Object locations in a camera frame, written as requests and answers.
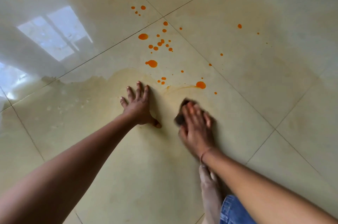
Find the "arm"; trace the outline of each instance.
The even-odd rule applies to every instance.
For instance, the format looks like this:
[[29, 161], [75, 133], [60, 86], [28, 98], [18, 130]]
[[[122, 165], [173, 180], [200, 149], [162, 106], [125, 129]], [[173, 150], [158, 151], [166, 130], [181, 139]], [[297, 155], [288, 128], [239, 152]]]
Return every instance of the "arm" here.
[[257, 223], [338, 223], [308, 200], [219, 151], [213, 144], [210, 116], [198, 106], [189, 103], [183, 114], [187, 126], [181, 126], [180, 136], [184, 144], [217, 173]]
[[32, 171], [0, 199], [0, 224], [62, 223], [122, 138], [137, 124], [160, 123], [149, 112], [149, 86], [127, 87], [123, 114]]

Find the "blue jeans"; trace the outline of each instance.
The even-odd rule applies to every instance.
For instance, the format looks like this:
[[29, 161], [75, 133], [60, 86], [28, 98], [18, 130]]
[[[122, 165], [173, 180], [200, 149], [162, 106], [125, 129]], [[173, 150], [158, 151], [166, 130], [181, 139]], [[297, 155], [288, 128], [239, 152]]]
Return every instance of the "blue jeans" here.
[[222, 205], [220, 224], [256, 224], [236, 196], [227, 196]]

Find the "smudge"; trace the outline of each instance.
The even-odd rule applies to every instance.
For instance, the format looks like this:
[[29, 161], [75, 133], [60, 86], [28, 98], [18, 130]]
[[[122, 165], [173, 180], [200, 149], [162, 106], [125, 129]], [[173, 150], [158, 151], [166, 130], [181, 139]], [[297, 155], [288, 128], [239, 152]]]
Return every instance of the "smudge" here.
[[198, 88], [201, 88], [201, 89], [205, 89], [205, 87], [206, 87], [206, 85], [205, 85], [205, 83], [204, 82], [197, 82], [196, 83], [196, 87], [198, 87]]
[[150, 65], [150, 67], [155, 68], [157, 67], [157, 62], [155, 60], [149, 60], [146, 62], [146, 65]]
[[139, 39], [146, 40], [146, 39], [148, 39], [148, 35], [147, 34], [140, 34]]

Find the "orange liquid droplet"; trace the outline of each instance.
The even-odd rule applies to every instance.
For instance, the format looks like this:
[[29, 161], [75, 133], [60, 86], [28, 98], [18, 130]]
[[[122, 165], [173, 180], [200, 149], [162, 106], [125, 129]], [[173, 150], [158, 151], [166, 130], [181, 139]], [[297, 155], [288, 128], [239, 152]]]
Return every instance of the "orange liquid droplet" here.
[[157, 67], [157, 62], [155, 60], [149, 60], [146, 62], [146, 65], [150, 65], [150, 67], [155, 68]]
[[204, 82], [197, 82], [196, 87], [201, 88], [201, 89], [205, 89], [206, 85], [205, 85]]
[[146, 40], [146, 39], [148, 39], [148, 35], [147, 34], [140, 34], [139, 39]]

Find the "glossy tile floor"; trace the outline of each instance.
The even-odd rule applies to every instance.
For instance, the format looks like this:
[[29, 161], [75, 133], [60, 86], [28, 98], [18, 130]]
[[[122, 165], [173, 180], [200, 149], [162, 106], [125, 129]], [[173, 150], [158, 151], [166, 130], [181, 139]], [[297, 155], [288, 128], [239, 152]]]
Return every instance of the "glossy tile floor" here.
[[0, 0], [0, 192], [141, 80], [163, 128], [134, 128], [66, 223], [202, 221], [186, 96], [225, 153], [338, 217], [337, 38], [338, 0]]

